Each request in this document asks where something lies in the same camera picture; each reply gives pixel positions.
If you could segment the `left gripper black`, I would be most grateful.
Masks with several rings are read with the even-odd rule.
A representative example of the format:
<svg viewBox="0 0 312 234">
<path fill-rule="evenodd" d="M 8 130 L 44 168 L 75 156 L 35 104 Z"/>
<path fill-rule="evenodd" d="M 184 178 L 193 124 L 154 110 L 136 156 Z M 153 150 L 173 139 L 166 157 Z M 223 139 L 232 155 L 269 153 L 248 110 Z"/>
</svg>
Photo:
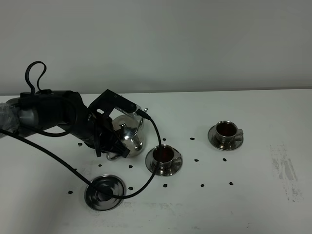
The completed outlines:
<svg viewBox="0 0 312 234">
<path fill-rule="evenodd" d="M 116 106 L 122 107 L 132 103 L 107 89 L 89 105 L 88 110 L 91 112 L 90 120 L 93 123 L 93 142 L 96 151 L 114 153 L 121 157 L 128 156 L 130 150 L 122 143 L 114 130 L 110 113 Z"/>
</svg>

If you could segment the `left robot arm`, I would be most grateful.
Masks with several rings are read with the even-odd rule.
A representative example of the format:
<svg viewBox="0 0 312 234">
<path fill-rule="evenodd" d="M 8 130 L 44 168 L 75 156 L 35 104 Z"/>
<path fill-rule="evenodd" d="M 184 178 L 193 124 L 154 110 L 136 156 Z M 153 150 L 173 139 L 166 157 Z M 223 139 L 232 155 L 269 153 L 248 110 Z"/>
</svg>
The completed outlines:
<svg viewBox="0 0 312 234">
<path fill-rule="evenodd" d="M 109 152 L 127 157 L 130 151 L 109 116 L 114 109 L 133 117 L 139 107 L 111 90 L 104 91 L 89 106 L 73 91 L 22 93 L 19 98 L 1 103 L 0 128 L 20 137 L 72 134 L 95 149 L 97 156 Z"/>
</svg>

